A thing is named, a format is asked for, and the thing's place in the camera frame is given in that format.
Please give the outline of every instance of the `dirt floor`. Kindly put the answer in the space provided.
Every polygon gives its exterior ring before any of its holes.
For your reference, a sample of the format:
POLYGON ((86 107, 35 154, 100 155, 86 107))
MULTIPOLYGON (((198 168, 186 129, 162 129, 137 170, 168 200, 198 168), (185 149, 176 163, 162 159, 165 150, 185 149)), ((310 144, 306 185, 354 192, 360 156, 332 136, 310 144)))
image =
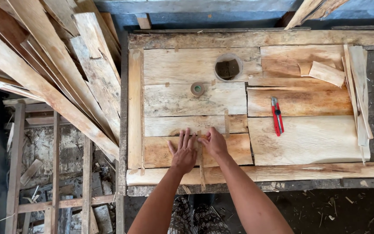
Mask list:
MULTIPOLYGON (((296 234, 374 234, 374 221, 369 226, 374 218, 374 189, 317 189, 266 194, 296 234), (333 197, 335 208, 332 202, 329 203, 333 197)), ((125 197, 126 232, 145 200, 146 197, 125 197)), ((246 233, 230 194, 215 194, 212 206, 231 233, 246 233)))

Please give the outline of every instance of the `patterned pants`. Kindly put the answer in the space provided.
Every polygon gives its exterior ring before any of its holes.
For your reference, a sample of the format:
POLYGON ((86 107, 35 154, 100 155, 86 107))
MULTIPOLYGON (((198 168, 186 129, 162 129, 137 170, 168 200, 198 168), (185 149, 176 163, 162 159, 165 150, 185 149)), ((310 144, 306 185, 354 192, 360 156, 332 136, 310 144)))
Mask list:
MULTIPOLYGON (((193 232, 195 234, 230 234, 227 225, 208 205, 201 204, 193 211, 193 232)), ((192 234, 190 203, 182 196, 175 199, 172 207, 168 234, 192 234)))

